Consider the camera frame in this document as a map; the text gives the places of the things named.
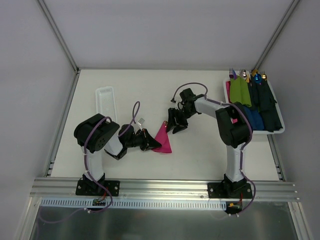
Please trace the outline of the magenta paper napkin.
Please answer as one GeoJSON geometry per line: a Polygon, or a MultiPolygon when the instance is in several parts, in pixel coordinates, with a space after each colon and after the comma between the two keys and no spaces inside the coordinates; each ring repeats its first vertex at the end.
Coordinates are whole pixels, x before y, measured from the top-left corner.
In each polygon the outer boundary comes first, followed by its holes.
{"type": "Polygon", "coordinates": [[[164,122],[162,123],[161,127],[159,128],[155,140],[162,144],[162,147],[153,149],[153,152],[161,153],[161,154],[171,154],[172,148],[169,140],[168,133],[166,131],[166,126],[164,122]]]}

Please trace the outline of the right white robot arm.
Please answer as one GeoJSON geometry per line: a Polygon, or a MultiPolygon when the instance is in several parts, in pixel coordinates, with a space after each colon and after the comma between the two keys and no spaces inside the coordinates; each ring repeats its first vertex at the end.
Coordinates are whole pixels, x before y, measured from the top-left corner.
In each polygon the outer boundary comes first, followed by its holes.
{"type": "Polygon", "coordinates": [[[219,102],[205,94],[195,95],[190,88],[180,93],[182,107],[168,109],[167,132],[173,134],[188,128],[188,119],[205,114],[216,119],[219,136],[227,149],[227,168],[223,180],[207,184],[210,199],[252,199],[253,191],[244,174],[245,148],[252,140],[253,130],[242,105],[219,102]]]}

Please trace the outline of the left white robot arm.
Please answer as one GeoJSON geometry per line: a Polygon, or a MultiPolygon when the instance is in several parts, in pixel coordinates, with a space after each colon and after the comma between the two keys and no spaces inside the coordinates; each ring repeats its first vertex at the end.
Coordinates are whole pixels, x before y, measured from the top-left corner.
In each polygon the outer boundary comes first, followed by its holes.
{"type": "Polygon", "coordinates": [[[135,131],[131,124],[120,126],[110,117],[100,113],[81,122],[73,133],[84,156],[85,171],[78,180],[77,196],[117,197],[120,190],[119,180],[107,180],[103,170],[103,153],[116,160],[123,158],[129,148],[142,151],[158,149],[161,143],[142,128],[135,131]]]}

